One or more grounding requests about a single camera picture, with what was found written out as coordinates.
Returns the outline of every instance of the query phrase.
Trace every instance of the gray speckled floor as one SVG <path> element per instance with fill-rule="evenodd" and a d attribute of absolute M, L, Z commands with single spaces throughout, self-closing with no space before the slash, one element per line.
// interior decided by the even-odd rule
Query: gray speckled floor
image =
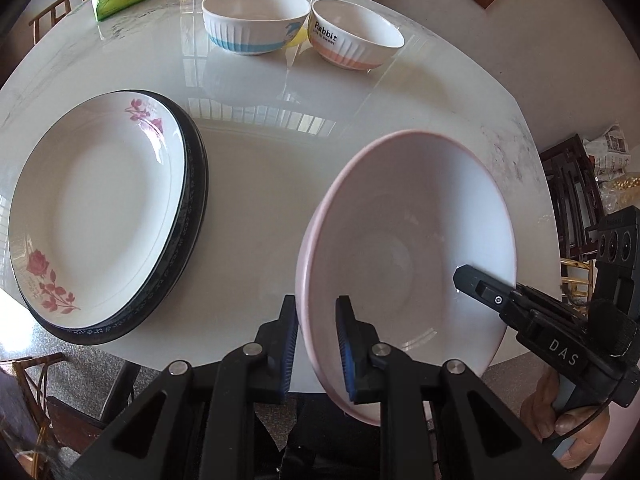
<path fill-rule="evenodd" d="M 16 310 L 18 308 L 26 314 L 23 307 L 15 301 L 0 298 L 0 319 L 19 318 L 21 322 L 29 323 L 29 319 Z M 9 344 L 9 339 L 15 332 L 5 335 L 4 340 L 0 332 L 0 360 L 64 352 L 68 361 L 55 364 L 49 369 L 47 394 L 59 398 L 87 415 L 98 417 L 123 363 L 122 359 L 91 346 L 66 343 L 46 332 L 37 323 L 31 323 L 28 332 L 30 340 L 21 346 L 16 345 L 14 340 Z M 490 367 L 482 379 L 512 411 L 518 413 L 524 398 L 535 389 L 544 366 L 539 358 L 527 353 Z M 143 367 L 134 387 L 135 393 L 139 394 L 157 374 L 158 371 Z M 294 396 L 290 395 L 283 406 L 258 404 L 255 411 L 278 447 L 282 448 L 296 421 Z"/>

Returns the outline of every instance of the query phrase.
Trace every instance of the metal screw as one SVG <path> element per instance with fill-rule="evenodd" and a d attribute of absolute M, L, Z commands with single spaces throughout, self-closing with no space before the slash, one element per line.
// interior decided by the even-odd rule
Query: metal screw
<path fill-rule="evenodd" d="M 262 353 L 262 345 L 260 343 L 247 343 L 242 347 L 244 355 L 255 356 Z"/>
<path fill-rule="evenodd" d="M 460 375 L 466 370 L 466 366 L 459 359 L 452 359 L 451 361 L 447 361 L 447 370 L 451 374 Z"/>
<path fill-rule="evenodd" d="M 184 361 L 174 361 L 169 365 L 171 375 L 182 375 L 189 369 L 189 365 Z"/>
<path fill-rule="evenodd" d="M 376 343 L 371 347 L 371 351 L 373 355 L 377 355 L 378 357 L 385 357 L 391 354 L 391 346 L 386 343 Z"/>

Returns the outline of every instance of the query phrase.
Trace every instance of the orange stripe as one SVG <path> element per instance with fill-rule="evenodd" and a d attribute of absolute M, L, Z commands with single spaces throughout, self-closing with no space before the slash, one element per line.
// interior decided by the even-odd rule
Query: orange stripe
<path fill-rule="evenodd" d="M 371 68 L 376 68 L 379 66 L 378 64 L 362 63 L 361 61 L 356 61 L 354 59 L 351 59 L 350 57 L 341 56 L 337 52 L 334 52 L 333 50 L 330 50 L 324 45 L 320 44 L 313 34 L 309 35 L 309 42 L 314 46 L 314 49 L 316 49 L 325 58 L 330 59 L 338 65 L 346 66 L 348 68 L 354 68 L 356 70 L 370 70 Z"/>

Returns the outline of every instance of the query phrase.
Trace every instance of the finger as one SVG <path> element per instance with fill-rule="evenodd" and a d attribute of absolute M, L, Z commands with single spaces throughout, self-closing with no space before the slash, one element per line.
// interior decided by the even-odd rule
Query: finger
<path fill-rule="evenodd" d="M 596 408 L 577 408 L 564 413 L 556 422 L 558 434 L 565 434 L 590 417 Z M 578 467 L 600 445 L 609 427 L 609 409 L 605 409 L 593 422 L 575 434 L 575 442 L 562 455 L 559 462 L 565 468 Z"/>
<path fill-rule="evenodd" d="M 543 438 L 551 436 L 556 423 L 556 412 L 551 403 L 558 396 L 558 373 L 548 368 L 538 381 L 538 387 L 533 398 L 533 419 Z"/>
<path fill-rule="evenodd" d="M 529 397 L 522 401 L 522 405 L 520 407 L 520 420 L 527 427 L 527 429 L 533 434 L 533 436 L 539 441 L 542 442 L 542 435 L 538 431 L 538 427 L 536 426 L 535 421 L 533 420 L 533 396 L 531 394 Z"/>

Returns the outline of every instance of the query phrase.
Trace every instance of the table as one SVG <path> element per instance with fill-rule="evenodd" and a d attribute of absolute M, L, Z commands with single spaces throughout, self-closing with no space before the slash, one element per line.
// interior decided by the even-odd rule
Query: table
<path fill-rule="evenodd" d="M 373 1 L 348 1 L 385 16 L 406 39 L 369 73 L 324 62 L 308 41 L 259 57 L 230 55 L 207 40 L 201 0 L 148 0 L 99 25 L 90 4 L 75 9 L 0 90 L 0 288 L 22 301 L 2 242 L 33 147 L 77 104 L 140 88 L 194 117 L 209 157 L 209 209 L 172 293 L 137 329 L 103 345 L 107 352 L 162 369 L 177 358 L 212 362 L 252 340 L 293 292 L 303 232 L 338 172 L 366 144 L 404 128 L 444 134 L 479 157 L 510 212 L 518 280 L 558 297 L 552 204 L 517 102 L 429 30 Z M 524 351 L 508 332 L 494 362 Z M 322 391 L 302 344 L 291 389 Z"/>

